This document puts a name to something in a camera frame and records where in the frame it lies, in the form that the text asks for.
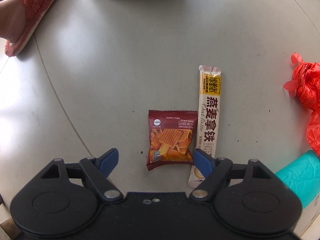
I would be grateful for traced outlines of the person's bare foot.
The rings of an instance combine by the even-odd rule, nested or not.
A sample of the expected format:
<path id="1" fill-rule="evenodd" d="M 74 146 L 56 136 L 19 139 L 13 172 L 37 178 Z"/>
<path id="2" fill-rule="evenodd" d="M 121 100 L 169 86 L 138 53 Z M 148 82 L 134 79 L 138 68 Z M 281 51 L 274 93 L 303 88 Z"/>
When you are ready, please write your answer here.
<path id="1" fill-rule="evenodd" d="M 24 0 L 1 1 L 1 38 L 15 43 L 21 37 L 26 25 Z"/>

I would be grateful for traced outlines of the red chips snack packet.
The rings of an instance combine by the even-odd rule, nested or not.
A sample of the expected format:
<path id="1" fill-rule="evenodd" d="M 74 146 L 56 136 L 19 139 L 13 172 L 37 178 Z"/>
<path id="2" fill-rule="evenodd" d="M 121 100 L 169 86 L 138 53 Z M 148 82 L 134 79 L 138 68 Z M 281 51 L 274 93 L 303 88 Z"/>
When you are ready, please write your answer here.
<path id="1" fill-rule="evenodd" d="M 189 146 L 197 126 L 197 111 L 149 110 L 148 171 L 168 164 L 193 164 Z"/>

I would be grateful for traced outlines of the red fluffy slipper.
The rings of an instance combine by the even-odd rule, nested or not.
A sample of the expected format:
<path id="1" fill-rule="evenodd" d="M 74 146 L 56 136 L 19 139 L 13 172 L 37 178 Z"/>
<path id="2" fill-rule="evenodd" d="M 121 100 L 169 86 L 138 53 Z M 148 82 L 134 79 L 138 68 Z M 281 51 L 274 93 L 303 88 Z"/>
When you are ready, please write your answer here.
<path id="1" fill-rule="evenodd" d="M 54 1 L 55 0 L 24 0 L 26 8 L 25 29 L 17 42 L 10 43 L 6 40 L 4 47 L 5 55 L 13 57 L 18 55 L 24 49 L 43 16 Z"/>

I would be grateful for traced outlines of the teal garbage bag roll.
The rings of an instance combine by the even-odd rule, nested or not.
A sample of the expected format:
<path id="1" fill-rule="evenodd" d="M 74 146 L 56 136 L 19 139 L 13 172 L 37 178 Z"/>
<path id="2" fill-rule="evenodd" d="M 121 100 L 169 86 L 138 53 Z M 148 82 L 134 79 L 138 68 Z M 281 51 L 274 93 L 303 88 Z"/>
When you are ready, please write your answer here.
<path id="1" fill-rule="evenodd" d="M 319 194 L 319 157 L 312 150 L 276 173 L 306 208 Z"/>

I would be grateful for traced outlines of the white oat latte sachet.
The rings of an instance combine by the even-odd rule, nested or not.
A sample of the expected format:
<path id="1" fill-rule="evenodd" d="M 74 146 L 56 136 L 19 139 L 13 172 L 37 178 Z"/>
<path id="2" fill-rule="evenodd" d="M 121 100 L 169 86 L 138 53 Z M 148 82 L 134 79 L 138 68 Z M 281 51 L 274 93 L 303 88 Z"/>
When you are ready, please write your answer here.
<path id="1" fill-rule="evenodd" d="M 220 118 L 221 70 L 201 65 L 195 148 L 215 156 Z"/>

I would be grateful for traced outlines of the red plastic bag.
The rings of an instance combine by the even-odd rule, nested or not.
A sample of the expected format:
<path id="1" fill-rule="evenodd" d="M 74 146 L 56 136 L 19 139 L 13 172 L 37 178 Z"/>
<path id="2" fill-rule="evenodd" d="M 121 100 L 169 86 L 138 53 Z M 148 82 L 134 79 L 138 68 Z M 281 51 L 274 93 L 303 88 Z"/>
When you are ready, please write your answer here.
<path id="1" fill-rule="evenodd" d="M 299 53 L 291 54 L 294 65 L 292 79 L 283 85 L 291 97 L 297 97 L 301 105 L 311 110 L 306 127 L 306 140 L 319 155 L 319 63 L 306 62 Z"/>

